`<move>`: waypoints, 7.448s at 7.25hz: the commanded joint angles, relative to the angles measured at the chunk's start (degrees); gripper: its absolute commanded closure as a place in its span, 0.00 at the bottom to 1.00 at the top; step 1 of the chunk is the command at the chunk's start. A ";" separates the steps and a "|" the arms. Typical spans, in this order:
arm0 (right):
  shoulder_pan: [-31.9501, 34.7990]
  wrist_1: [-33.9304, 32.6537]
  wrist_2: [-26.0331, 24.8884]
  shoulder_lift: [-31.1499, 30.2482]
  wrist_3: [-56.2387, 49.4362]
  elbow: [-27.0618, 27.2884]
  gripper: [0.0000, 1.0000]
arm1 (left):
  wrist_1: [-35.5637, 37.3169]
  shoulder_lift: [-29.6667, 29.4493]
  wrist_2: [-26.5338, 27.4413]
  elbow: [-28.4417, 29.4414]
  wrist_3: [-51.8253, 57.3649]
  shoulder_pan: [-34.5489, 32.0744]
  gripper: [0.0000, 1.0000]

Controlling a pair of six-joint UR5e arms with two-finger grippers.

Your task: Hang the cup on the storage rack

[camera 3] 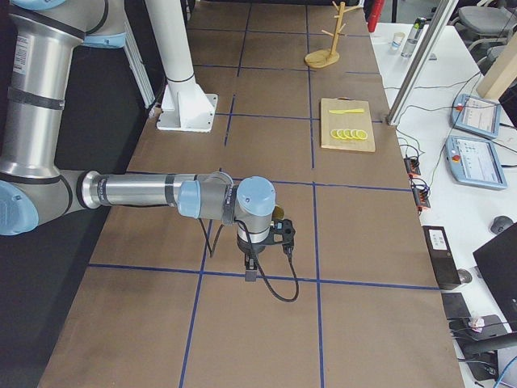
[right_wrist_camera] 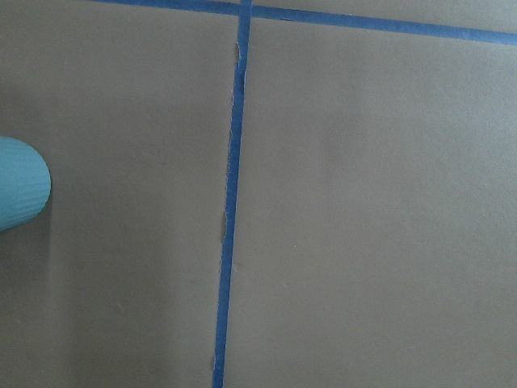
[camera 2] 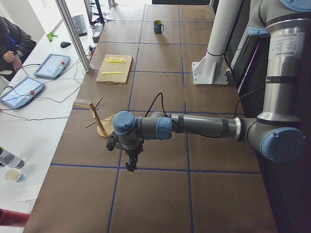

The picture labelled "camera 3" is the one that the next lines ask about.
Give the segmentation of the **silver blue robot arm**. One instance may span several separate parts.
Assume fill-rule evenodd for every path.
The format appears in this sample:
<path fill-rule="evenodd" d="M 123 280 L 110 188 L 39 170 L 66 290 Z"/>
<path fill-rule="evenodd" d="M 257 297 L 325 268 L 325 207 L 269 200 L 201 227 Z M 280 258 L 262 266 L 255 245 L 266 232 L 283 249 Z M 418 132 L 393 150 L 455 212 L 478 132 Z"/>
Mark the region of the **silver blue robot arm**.
<path fill-rule="evenodd" d="M 237 226 L 246 279 L 274 242 L 275 189 L 263 177 L 234 183 L 211 174 L 102 175 L 63 171 L 55 153 L 73 51 L 124 46 L 121 1 L 12 1 L 17 44 L 1 151 L 1 232 L 16 235 L 82 209 L 171 206 L 185 217 Z"/>

